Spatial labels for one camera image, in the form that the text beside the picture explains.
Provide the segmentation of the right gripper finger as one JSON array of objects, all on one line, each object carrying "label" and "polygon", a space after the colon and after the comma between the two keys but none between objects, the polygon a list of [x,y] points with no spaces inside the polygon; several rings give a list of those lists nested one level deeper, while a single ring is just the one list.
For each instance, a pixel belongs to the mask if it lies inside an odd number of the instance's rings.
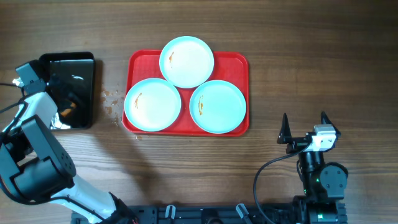
[{"label": "right gripper finger", "polygon": [[277,144],[292,143],[292,134],[290,132],[289,120],[287,114],[284,113],[282,117],[282,125],[277,138]]},{"label": "right gripper finger", "polygon": [[329,117],[327,116],[327,114],[322,111],[321,112],[321,123],[322,124],[330,124],[333,126],[333,128],[335,129],[336,132],[336,136],[341,136],[341,132],[338,130],[338,128],[330,121]]}]

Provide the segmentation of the orange green scrub sponge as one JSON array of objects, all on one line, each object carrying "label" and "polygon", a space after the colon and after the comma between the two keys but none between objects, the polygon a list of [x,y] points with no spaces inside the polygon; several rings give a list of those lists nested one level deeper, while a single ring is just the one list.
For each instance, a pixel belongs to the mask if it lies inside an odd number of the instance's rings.
[{"label": "orange green scrub sponge", "polygon": [[71,101],[66,101],[60,105],[59,114],[62,117],[70,116],[76,109],[76,104]]}]

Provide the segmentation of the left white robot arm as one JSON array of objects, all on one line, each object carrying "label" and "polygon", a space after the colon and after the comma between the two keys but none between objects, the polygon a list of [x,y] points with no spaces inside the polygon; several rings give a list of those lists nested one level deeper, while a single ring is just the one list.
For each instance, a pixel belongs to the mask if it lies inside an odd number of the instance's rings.
[{"label": "left white robot arm", "polygon": [[51,132],[67,119],[91,119],[92,84],[59,76],[20,75],[23,92],[18,112],[1,132],[1,187],[24,205],[53,203],[83,216],[88,223],[138,223],[119,198],[92,186],[76,172],[68,152]]}]

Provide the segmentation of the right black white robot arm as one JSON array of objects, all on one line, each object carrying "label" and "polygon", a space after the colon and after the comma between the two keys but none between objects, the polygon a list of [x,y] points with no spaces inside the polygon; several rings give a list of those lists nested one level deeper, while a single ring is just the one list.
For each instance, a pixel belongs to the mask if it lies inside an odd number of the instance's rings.
[{"label": "right black white robot arm", "polygon": [[286,114],[282,117],[278,144],[286,144],[286,154],[298,155],[297,170],[304,195],[295,196],[290,209],[290,223],[347,223],[345,197],[348,170],[337,162],[326,163],[324,153],[332,150],[340,131],[321,113],[321,123],[304,137],[294,138]]}]

